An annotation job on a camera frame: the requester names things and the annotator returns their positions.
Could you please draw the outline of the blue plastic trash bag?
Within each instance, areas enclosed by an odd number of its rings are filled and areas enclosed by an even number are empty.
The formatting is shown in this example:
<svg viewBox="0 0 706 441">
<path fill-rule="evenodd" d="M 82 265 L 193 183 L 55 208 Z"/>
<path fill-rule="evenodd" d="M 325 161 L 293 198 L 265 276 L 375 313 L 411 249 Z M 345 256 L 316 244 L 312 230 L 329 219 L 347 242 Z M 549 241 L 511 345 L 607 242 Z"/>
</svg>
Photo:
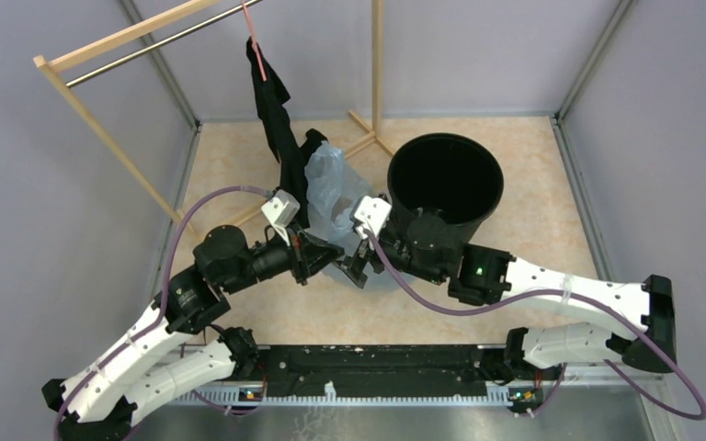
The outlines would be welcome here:
<svg viewBox="0 0 706 441">
<path fill-rule="evenodd" d="M 343 257 L 352 255 L 361 239 L 353 231 L 351 210 L 363 196 L 388 201 L 387 197 L 375 194 L 370 184 L 348 164 L 343 152 L 328 141 L 322 142 L 311 156 L 305 176 L 310 233 L 343 247 Z"/>
</svg>

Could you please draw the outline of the black trash bin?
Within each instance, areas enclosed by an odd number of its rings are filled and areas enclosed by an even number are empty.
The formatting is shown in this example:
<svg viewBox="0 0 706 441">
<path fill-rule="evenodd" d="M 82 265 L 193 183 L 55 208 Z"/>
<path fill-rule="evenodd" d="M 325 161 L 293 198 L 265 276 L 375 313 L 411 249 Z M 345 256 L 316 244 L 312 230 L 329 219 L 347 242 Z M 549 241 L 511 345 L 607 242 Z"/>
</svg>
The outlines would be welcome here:
<svg viewBox="0 0 706 441">
<path fill-rule="evenodd" d="M 387 169 L 391 220 L 399 231 L 419 212 L 438 215 L 469 242 L 496 210 L 504 192 L 496 158 L 470 138 L 429 133 L 404 144 Z"/>
</svg>

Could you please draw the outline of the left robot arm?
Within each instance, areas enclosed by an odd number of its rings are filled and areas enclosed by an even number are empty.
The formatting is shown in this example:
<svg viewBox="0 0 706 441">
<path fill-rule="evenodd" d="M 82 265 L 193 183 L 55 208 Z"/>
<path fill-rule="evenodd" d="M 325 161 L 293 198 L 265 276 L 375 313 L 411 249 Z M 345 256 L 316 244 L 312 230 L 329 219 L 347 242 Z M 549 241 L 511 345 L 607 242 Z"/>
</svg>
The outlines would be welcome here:
<svg viewBox="0 0 706 441">
<path fill-rule="evenodd" d="M 90 367 L 42 388 L 58 413 L 58 440 L 124 440 L 151 413 L 218 379 L 248 379 L 258 365 L 251 331 L 222 335 L 169 365 L 161 360 L 231 309 L 226 295 L 282 273 L 305 284 L 342 258 L 341 246 L 301 230 L 247 244 L 243 231 L 223 225 L 194 250 L 195 262 L 168 281 L 138 321 Z"/>
</svg>

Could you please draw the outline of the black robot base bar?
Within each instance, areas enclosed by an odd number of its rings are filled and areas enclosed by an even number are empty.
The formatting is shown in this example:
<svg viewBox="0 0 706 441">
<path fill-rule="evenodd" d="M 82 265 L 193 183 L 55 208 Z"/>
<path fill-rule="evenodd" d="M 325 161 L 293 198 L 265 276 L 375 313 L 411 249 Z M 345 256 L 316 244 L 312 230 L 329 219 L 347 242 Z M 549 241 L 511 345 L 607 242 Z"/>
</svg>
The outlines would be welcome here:
<svg viewBox="0 0 706 441">
<path fill-rule="evenodd" d="M 272 345 L 229 381 L 267 387 L 269 398 L 482 397 L 489 384 L 534 383 L 538 370 L 485 345 Z"/>
</svg>

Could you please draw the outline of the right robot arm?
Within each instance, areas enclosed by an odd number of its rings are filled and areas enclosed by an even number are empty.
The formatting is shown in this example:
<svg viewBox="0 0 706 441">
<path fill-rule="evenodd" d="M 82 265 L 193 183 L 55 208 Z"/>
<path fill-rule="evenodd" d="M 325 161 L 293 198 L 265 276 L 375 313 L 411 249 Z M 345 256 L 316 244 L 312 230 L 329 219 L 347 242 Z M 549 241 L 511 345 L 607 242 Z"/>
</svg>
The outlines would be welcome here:
<svg viewBox="0 0 706 441">
<path fill-rule="evenodd" d="M 449 316 L 474 316 L 506 306 L 546 310 L 572 319 L 553 328 L 507 334 L 505 372 L 525 379 L 537 368 L 611 362 L 652 373 L 673 373 L 677 338 L 672 282 L 651 275 L 620 283 L 548 269 L 513 254 L 466 243 L 435 214 L 397 228 L 385 218 L 356 215 L 361 241 L 336 266 L 359 287 L 365 266 L 388 272 L 424 307 Z"/>
</svg>

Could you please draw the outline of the black garment on hanger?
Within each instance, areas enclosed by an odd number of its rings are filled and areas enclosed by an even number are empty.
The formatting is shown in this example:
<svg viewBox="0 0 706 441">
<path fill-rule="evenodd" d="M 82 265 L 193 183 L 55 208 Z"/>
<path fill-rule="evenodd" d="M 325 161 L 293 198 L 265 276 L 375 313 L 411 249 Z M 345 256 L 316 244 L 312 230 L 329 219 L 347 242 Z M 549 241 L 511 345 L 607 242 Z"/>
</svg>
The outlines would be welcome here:
<svg viewBox="0 0 706 441">
<path fill-rule="evenodd" d="M 299 202 L 296 221 L 303 228 L 308 228 L 311 223 L 305 167 L 327 138 L 319 130 L 309 129 L 305 133 L 304 143 L 297 142 L 291 129 L 289 113 L 285 108 L 285 104 L 290 100 L 290 93 L 264 55 L 254 49 L 251 39 L 246 41 L 245 53 L 251 64 L 257 117 L 263 124 L 268 148 L 279 162 L 279 188 Z"/>
</svg>

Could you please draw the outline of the pink clothes hanger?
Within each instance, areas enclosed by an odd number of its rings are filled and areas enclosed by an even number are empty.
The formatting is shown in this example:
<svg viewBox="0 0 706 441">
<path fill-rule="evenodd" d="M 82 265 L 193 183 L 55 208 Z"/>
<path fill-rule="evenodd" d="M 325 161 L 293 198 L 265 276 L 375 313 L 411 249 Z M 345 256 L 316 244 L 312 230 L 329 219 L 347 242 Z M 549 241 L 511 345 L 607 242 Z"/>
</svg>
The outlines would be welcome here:
<svg viewBox="0 0 706 441">
<path fill-rule="evenodd" d="M 250 13 L 249 13 L 248 6 L 247 6 L 246 2 L 241 1 L 240 5 L 242 8 L 242 12 L 245 16 L 246 25 L 247 25 L 248 32 L 250 35 L 251 47 L 252 47 L 252 50 L 256 56 L 256 63 L 258 66 L 260 77 L 263 82 L 266 82 L 268 80 L 268 75 L 267 75 L 266 68 L 265 68 L 263 58 L 261 55 L 260 47 L 259 47 L 258 40 L 257 40 L 256 29 L 255 29 L 253 20 L 251 18 Z"/>
</svg>

